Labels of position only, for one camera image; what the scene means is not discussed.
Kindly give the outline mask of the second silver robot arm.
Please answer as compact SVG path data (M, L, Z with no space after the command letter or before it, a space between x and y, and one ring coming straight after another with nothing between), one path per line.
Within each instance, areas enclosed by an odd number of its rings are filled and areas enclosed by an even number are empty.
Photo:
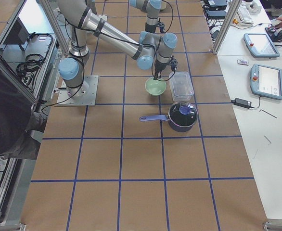
M139 47L133 59L142 70L151 69L154 80L169 81L175 74L178 61L172 55L178 38L164 31L159 19L160 0L130 0L130 6L146 13L145 30L140 33Z

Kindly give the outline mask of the square arm base plate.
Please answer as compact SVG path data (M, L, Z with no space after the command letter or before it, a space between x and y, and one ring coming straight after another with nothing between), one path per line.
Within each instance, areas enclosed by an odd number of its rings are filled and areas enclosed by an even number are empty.
M97 87L99 82L98 75L85 76L81 89L72 98L71 96L78 90L66 87L66 83L62 80L59 90L57 105L58 106L94 106L96 102Z

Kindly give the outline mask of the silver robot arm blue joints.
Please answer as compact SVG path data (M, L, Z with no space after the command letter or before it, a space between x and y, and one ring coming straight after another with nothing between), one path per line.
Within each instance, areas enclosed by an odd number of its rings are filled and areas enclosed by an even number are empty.
M71 26L70 53L72 55L85 56L89 53L86 45L86 35L90 32L93 36L110 43L133 59L138 50L139 41L133 40L100 18L92 11L91 3L85 0L60 0L58 1L58 6Z

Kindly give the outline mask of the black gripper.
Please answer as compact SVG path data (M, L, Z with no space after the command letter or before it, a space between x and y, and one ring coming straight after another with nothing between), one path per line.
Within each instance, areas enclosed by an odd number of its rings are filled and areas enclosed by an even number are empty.
M163 70L165 70L165 68L167 66L170 66L171 70L173 72L176 72L177 67L178 67L177 59L174 58L173 55L171 57L167 57L167 58L158 55L158 57L156 58L155 63L154 63L154 67L155 67L155 70L154 70L154 80L159 80L161 78L160 77L161 72Z

